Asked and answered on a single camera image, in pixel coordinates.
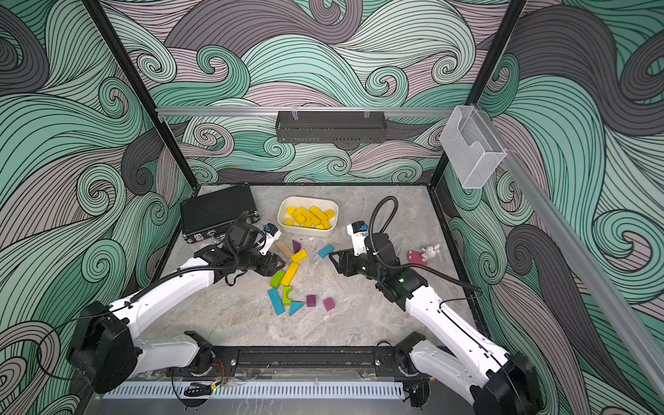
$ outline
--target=ventilation grille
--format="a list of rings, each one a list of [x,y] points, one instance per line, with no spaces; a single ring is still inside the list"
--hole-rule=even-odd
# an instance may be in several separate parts
[[[191,382],[176,382],[180,398]],[[400,382],[243,382],[214,390],[215,399],[404,399]],[[124,382],[104,399],[175,399],[171,382]]]

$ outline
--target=clear acrylic holder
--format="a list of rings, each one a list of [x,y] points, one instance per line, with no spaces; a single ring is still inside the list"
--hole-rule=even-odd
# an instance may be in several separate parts
[[[457,106],[440,135],[461,187],[480,189],[505,157],[491,118],[474,106]]]

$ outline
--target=plastic container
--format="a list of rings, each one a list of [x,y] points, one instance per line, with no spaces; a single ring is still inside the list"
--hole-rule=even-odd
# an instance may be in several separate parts
[[[288,216],[286,210],[289,206],[294,206],[299,208],[302,206],[305,209],[309,209],[312,206],[316,206],[323,212],[326,210],[332,209],[334,212],[334,217],[329,221],[330,229],[314,229],[314,228],[304,228],[302,226],[288,226],[284,224],[286,219],[292,219]],[[277,214],[277,222],[282,231],[292,232],[294,234],[303,234],[310,236],[328,236],[334,232],[334,228],[337,226],[337,219],[339,219],[339,206],[333,201],[328,201],[327,199],[314,199],[312,197],[301,197],[301,196],[291,196],[284,199],[282,205],[279,207],[279,213]]]
[[[454,173],[464,189],[479,189],[505,156],[498,132],[486,112],[473,106],[454,108],[440,135]]]

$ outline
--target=white plush bunny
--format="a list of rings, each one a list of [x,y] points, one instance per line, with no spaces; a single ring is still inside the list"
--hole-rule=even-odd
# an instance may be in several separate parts
[[[440,249],[438,249],[438,248],[440,248],[440,244],[436,244],[434,246],[427,246],[426,248],[422,248],[422,252],[423,252],[422,259],[425,260],[425,261],[428,261],[431,258],[433,258],[434,256],[436,256],[436,254],[438,252],[440,252]]]

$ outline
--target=wave pattern wallpaper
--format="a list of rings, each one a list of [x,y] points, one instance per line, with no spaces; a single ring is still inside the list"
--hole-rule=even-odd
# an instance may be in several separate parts
[[[0,412],[73,413],[36,345],[144,286],[189,196],[79,0],[0,5]],[[74,324],[41,346],[58,376]]]
[[[480,101],[664,346],[664,2],[527,11]],[[535,362],[546,414],[664,405],[509,172],[439,189],[493,338]]]
[[[158,106],[450,107],[508,0],[102,4]],[[275,118],[169,122],[202,183],[403,183],[428,182],[446,120],[396,118],[388,142],[338,147],[278,143]]]

